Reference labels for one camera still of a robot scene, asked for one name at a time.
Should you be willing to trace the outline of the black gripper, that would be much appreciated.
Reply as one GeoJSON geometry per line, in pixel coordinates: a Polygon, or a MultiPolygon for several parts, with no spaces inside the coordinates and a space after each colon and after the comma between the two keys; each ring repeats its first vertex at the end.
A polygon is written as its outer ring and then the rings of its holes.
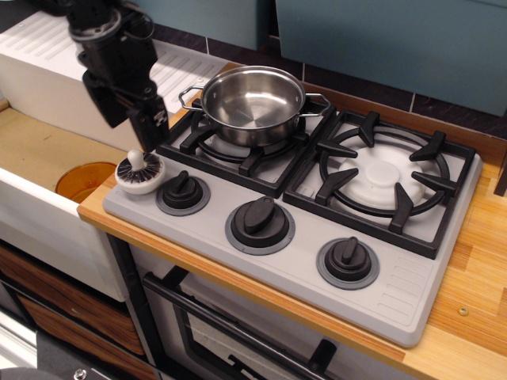
{"type": "Polygon", "coordinates": [[[129,118],[140,146],[155,150],[170,137],[169,117],[150,71],[157,61],[154,22],[141,9],[79,9],[82,81],[104,120],[129,118]]]}

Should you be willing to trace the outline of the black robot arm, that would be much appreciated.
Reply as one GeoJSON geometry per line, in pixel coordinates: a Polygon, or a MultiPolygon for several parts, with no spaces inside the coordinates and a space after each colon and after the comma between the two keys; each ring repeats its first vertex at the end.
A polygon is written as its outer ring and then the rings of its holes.
{"type": "Polygon", "coordinates": [[[154,22],[130,1],[34,1],[54,17],[65,17],[81,47],[82,81],[105,121],[130,121],[140,146],[151,152],[170,135],[169,116],[150,72],[158,60],[154,22]]]}

